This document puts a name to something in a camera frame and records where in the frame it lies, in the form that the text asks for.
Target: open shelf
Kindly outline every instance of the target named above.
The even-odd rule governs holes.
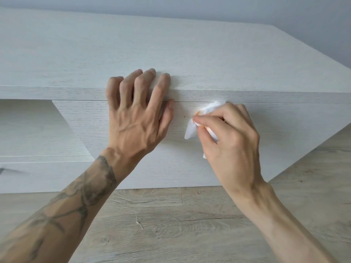
[[[93,160],[51,101],[0,100],[0,144],[0,163]]]

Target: wooden floor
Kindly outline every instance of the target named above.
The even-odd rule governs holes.
[[[271,184],[336,258],[351,261],[351,124]],[[54,195],[0,195],[0,237]],[[276,260],[259,231],[215,186],[115,191],[71,262]]]

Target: tattooed forearm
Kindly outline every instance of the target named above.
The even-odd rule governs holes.
[[[75,181],[0,243],[0,262],[8,258],[14,261],[17,256],[21,256],[21,260],[16,262],[37,262],[41,250],[50,247],[50,243],[60,245],[53,250],[58,255],[69,253],[65,244],[73,242],[78,246],[92,219],[119,182],[107,160],[99,156]]]

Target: gray wall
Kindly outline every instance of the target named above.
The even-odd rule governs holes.
[[[0,0],[0,5],[272,24],[351,68],[351,0]]]

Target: hand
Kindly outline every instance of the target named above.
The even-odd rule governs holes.
[[[224,189],[235,202],[254,197],[265,181],[259,162],[259,135],[245,106],[226,103],[193,119],[218,137],[215,143],[205,127],[198,127],[204,154]]]
[[[146,101],[156,71],[151,68],[143,73],[138,69],[127,76],[112,77],[106,88],[109,108],[108,151],[117,156],[119,169],[126,169],[127,176],[138,162],[166,136],[173,119],[174,100],[169,100],[160,110],[168,91],[171,77],[162,74],[154,87],[149,103]]]

